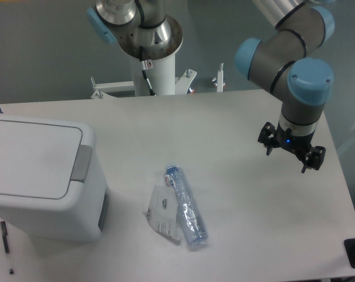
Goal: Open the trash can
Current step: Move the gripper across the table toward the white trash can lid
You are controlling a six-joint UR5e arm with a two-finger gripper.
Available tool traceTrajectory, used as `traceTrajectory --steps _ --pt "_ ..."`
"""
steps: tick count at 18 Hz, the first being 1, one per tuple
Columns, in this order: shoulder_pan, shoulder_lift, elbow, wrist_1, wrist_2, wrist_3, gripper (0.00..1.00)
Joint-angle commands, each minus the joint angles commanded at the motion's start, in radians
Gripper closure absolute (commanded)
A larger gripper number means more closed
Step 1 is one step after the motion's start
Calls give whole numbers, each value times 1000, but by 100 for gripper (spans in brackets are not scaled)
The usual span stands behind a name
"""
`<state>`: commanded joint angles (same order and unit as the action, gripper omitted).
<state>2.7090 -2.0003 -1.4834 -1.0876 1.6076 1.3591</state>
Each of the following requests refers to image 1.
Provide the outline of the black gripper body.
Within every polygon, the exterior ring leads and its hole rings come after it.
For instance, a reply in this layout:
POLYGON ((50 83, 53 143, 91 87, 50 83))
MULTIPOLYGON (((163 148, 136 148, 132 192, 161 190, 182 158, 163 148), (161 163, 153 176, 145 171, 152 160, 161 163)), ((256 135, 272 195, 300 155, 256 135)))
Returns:
POLYGON ((305 155, 310 152, 312 134, 306 136, 292 136, 282 128, 277 128, 276 140, 279 147, 294 154, 299 160, 305 160, 305 155))

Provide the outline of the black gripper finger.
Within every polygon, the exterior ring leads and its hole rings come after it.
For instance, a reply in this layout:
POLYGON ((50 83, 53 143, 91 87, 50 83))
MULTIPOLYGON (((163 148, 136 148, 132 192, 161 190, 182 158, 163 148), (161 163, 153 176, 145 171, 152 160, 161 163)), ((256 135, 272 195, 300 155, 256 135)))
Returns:
POLYGON ((323 146, 312 146, 302 160, 303 168, 301 173, 307 169, 319 170, 324 162, 326 148, 323 146))
POLYGON ((274 148, 279 147, 277 140, 277 129, 270 122, 266 122, 260 131, 258 142, 266 148, 266 155, 269 156, 274 148))

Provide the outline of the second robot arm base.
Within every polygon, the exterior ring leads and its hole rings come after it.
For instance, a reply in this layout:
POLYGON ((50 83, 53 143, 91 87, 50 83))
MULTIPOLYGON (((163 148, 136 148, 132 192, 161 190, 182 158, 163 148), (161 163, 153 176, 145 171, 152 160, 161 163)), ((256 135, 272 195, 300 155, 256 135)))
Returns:
POLYGON ((99 38, 119 43, 140 61, 164 59, 179 51, 182 27, 166 13, 166 1, 96 1, 87 18, 99 38))

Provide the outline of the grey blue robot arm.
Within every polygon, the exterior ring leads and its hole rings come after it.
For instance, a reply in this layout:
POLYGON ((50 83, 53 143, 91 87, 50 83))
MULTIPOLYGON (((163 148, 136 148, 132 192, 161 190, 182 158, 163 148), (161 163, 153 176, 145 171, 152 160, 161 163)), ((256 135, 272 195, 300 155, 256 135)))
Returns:
POLYGON ((278 124, 266 122, 258 142, 268 155, 282 148, 302 162, 303 170, 319 170, 326 149, 311 141, 332 93, 334 74, 328 63, 309 54, 333 35, 334 17, 326 8, 305 1, 254 4, 276 34, 267 41, 245 40, 235 54, 235 68, 282 103, 278 124))

